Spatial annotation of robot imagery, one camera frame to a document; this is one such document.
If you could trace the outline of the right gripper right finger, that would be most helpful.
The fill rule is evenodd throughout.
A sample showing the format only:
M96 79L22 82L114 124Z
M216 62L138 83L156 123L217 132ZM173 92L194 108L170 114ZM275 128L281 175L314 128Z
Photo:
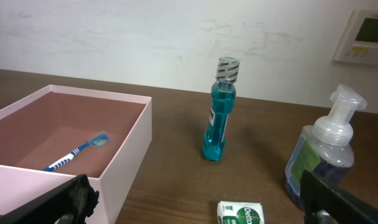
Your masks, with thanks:
M313 172L303 171L300 187L307 224L378 224L378 209Z

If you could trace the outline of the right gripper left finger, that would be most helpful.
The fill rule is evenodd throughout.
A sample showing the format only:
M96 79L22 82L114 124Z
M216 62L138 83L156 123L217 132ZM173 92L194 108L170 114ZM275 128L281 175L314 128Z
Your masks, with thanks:
M85 224L99 203L87 175L78 175L0 216L0 224Z

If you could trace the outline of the blue white toothbrush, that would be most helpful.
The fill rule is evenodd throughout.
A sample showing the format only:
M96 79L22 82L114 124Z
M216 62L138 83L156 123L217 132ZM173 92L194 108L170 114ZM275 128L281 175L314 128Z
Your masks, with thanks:
M76 147L74 150L69 152L67 155L63 156L62 158L58 159L54 163L50 164L48 167L43 169L43 171L46 172L53 172L54 170L57 170L61 168L62 166L66 165L70 161L72 161L82 150L84 150L87 147L92 148L99 148L105 144L107 144L110 140L109 135L106 132L102 132L95 137L91 138L90 140L86 141L81 146Z

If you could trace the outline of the green white soap packet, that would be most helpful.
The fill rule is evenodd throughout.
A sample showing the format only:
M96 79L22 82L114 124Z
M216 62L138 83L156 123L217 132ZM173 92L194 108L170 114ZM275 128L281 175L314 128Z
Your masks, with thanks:
M219 224L264 224L260 203L220 201L217 206Z

